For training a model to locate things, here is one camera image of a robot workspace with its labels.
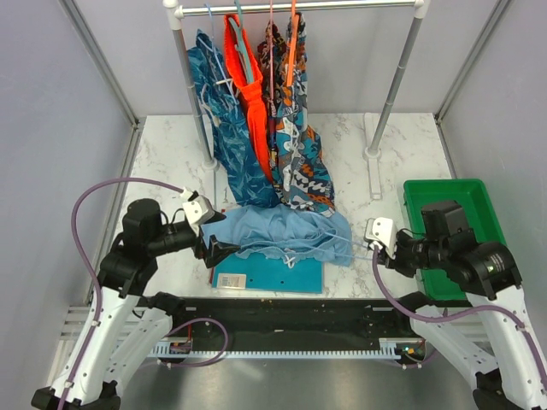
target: red-orange garment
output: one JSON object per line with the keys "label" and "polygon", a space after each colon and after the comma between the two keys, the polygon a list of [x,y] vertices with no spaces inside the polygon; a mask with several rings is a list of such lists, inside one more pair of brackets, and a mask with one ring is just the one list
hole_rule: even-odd
{"label": "red-orange garment", "polygon": [[269,164],[269,149],[266,141],[266,105],[262,100],[262,73],[260,72],[256,58],[249,45],[247,33],[243,29],[242,37],[245,48],[247,49],[247,54],[249,55],[254,80],[253,83],[247,84],[245,71],[239,60],[238,51],[236,50],[238,38],[233,31],[230,21],[228,21],[230,18],[236,21],[239,26],[239,19],[236,15],[224,16],[224,56],[226,58],[226,68],[233,79],[233,83],[241,91],[243,97],[243,106],[247,115],[247,126],[249,127],[250,143],[255,150],[256,159],[258,160],[262,171],[266,174],[266,178],[272,182],[272,170],[270,169]]}

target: black and white robotic arm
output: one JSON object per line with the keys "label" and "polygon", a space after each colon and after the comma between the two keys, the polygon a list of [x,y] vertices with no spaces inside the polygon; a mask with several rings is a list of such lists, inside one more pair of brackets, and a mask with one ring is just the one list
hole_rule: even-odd
{"label": "black and white robotic arm", "polygon": [[[397,231],[392,220],[378,218],[368,222],[366,238],[380,249],[380,264],[406,277],[414,277],[416,269],[446,271],[478,308],[474,310],[480,310],[494,356],[449,322],[410,318],[413,331],[467,380],[480,409],[547,409],[547,362],[528,316],[515,259],[501,243],[478,243],[455,201],[427,205],[421,215],[424,237],[412,238]],[[407,308],[422,317],[443,317],[427,302]]]}
{"label": "black and white robotic arm", "polygon": [[[115,350],[127,317],[141,300],[150,278],[157,271],[156,258],[191,248],[206,267],[214,267],[238,246],[219,243],[212,236],[204,243],[200,226],[224,219],[207,198],[195,191],[180,194],[185,220],[162,223],[162,211],[152,199],[132,202],[122,219],[120,233],[101,262],[98,274],[101,295],[94,294],[91,311],[62,373],[51,387],[36,391],[32,405],[56,410],[62,398],[63,410],[116,410],[132,375],[152,348],[172,328],[172,316],[182,308],[178,297],[159,293],[147,298],[148,308],[136,328]],[[97,300],[102,298],[99,320],[95,320]],[[85,336],[95,326],[93,337]],[[85,354],[76,364],[77,353]]]}

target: green bin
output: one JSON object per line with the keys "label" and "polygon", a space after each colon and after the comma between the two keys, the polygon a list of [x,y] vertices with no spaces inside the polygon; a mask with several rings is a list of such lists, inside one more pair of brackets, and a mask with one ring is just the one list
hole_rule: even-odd
{"label": "green bin", "polygon": [[[485,184],[479,179],[422,179],[404,183],[404,201],[410,227],[416,233],[425,233],[421,207],[428,203],[453,199],[465,210],[469,225],[477,241],[496,241],[505,244],[502,228],[497,222]],[[421,280],[426,295],[438,301],[465,299],[460,287],[449,280],[444,271],[422,270]]]}

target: sticker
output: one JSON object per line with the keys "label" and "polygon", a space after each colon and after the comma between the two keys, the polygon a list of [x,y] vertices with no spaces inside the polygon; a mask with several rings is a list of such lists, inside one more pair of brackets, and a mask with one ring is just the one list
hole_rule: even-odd
{"label": "sticker", "polygon": [[245,289],[247,275],[241,273],[219,273],[216,279],[217,288]]}

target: white wall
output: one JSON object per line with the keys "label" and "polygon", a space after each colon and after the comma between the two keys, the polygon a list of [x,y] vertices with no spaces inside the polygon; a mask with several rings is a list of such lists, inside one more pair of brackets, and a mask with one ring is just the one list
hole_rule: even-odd
{"label": "white wall", "polygon": [[485,181],[547,349],[547,2],[514,2],[443,125],[458,177]]}
{"label": "white wall", "polygon": [[[181,3],[201,7],[204,1]],[[494,3],[495,0],[432,0],[395,103],[396,111],[437,111]],[[78,0],[78,4],[139,116],[191,112],[161,0]],[[305,13],[310,112],[379,111],[412,13],[411,8]],[[254,47],[262,41],[267,21],[268,15],[244,17],[244,27]],[[285,32],[288,14],[276,14],[275,21]],[[187,18],[183,24],[188,47],[194,45],[199,27],[211,33],[208,17]],[[221,17],[215,17],[215,31],[216,43],[220,45],[224,31]]]}
{"label": "white wall", "polygon": [[[3,2],[0,38],[0,407],[19,410],[45,386],[68,305],[89,284],[72,205],[119,172],[130,126],[57,1]],[[79,218],[91,254],[109,194]]]}

